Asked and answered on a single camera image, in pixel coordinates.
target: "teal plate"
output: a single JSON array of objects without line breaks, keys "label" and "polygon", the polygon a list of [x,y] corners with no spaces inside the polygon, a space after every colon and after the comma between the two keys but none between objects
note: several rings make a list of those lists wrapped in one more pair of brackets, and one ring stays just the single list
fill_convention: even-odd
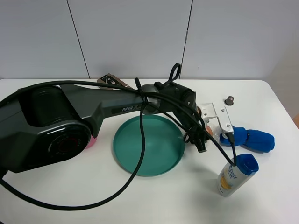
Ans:
[{"label": "teal plate", "polygon": [[[140,117],[126,121],[117,130],[114,140],[114,155],[118,163],[133,173],[140,159],[142,139]],[[174,168],[181,160],[185,144],[179,128],[170,120],[156,115],[143,116],[145,153],[139,176],[156,176]]]}]

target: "cable connector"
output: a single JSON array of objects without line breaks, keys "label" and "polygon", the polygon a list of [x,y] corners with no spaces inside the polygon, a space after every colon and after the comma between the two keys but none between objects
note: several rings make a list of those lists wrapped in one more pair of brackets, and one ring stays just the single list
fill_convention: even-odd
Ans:
[{"label": "cable connector", "polygon": [[227,136],[229,143],[231,145],[234,145],[235,144],[234,135],[232,133],[230,133],[230,132],[225,133],[225,135]]},{"label": "cable connector", "polygon": [[144,105],[147,105],[147,104],[148,104],[148,98],[144,95],[144,93],[143,93],[143,91],[142,91],[142,88],[141,88],[141,84],[140,84],[139,78],[135,78],[134,81],[135,81],[136,87],[137,87],[137,89],[138,89],[138,93],[139,93],[139,95],[141,96],[141,98],[142,98],[142,100],[143,100],[143,104],[144,104]]}]

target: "blue bottle cap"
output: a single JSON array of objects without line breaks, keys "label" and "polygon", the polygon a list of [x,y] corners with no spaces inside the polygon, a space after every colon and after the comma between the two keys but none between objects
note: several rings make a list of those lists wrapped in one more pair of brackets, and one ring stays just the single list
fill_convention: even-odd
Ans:
[{"label": "blue bottle cap", "polygon": [[238,155],[237,167],[247,176],[254,175],[258,171],[258,163],[252,154]]}]

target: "white table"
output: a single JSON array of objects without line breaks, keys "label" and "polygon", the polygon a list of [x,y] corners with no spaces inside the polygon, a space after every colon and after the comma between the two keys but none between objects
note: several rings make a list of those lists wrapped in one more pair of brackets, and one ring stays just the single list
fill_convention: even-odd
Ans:
[{"label": "white table", "polygon": [[[21,87],[52,79],[0,80],[0,99]],[[133,80],[124,80],[135,86]],[[141,80],[152,84],[154,80]],[[231,197],[218,194],[216,181],[226,160],[207,143],[199,154],[186,145],[181,162],[156,177],[136,177],[113,201],[91,210],[55,211],[31,205],[0,186],[0,221],[5,224],[273,224],[298,223],[299,130],[263,81],[178,80],[197,93],[197,103],[234,96],[228,107],[233,125],[275,136],[270,153],[252,153],[260,170]],[[107,198],[127,181],[112,155],[112,139],[119,126],[137,112],[104,120],[96,144],[77,157],[24,173],[8,173],[12,186],[43,202],[84,205]],[[225,147],[232,155],[231,149]]]}]

